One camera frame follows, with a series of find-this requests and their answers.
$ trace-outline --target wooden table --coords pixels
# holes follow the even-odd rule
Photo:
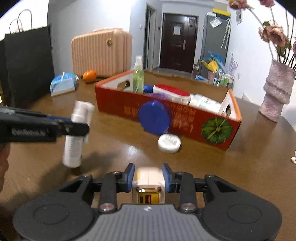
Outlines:
[[[80,83],[78,91],[55,98],[48,95],[32,109],[68,117],[75,100],[96,106],[94,86]],[[213,173],[272,202],[283,216],[277,241],[294,241],[296,165],[290,158],[296,149],[296,133],[284,118],[273,123],[258,112],[258,106],[243,100],[238,104],[243,121],[227,151],[182,137],[178,153],[164,153],[157,147],[158,137],[144,132],[139,123],[97,109],[79,169],[70,170],[62,164],[65,138],[52,144],[12,144],[10,168],[0,194],[0,230],[9,240],[17,240],[11,224],[17,207],[76,176],[102,177],[110,171],[124,170],[129,162],[138,167],[161,167],[167,162],[173,171],[190,172],[200,178]],[[167,195],[166,201],[176,202],[177,197]],[[118,195],[118,204],[131,200],[131,193]]]

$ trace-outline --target blue cap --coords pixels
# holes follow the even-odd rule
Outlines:
[[[138,113],[139,122],[144,130],[156,135],[161,135],[168,130],[171,116],[170,109],[157,100],[143,104]]]
[[[152,93],[153,92],[153,85],[144,85],[144,93]]]

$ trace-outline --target green pumpkin picture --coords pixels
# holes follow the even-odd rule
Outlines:
[[[223,118],[211,118],[202,125],[202,136],[207,142],[221,144],[232,133],[232,125]]]

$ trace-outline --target white logo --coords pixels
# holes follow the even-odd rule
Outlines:
[[[11,129],[11,133],[14,135],[14,136],[30,136],[30,137],[44,137],[46,136],[46,133],[45,131],[43,130],[26,130],[26,129],[15,129],[15,128],[12,128]]]
[[[149,207],[149,206],[147,206],[147,207],[145,207],[144,208],[144,210],[146,211],[146,212],[149,212],[149,211],[151,211],[153,208],[152,207]]]

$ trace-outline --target brown door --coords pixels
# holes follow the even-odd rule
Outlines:
[[[160,52],[160,68],[192,73],[198,17],[165,13]]]

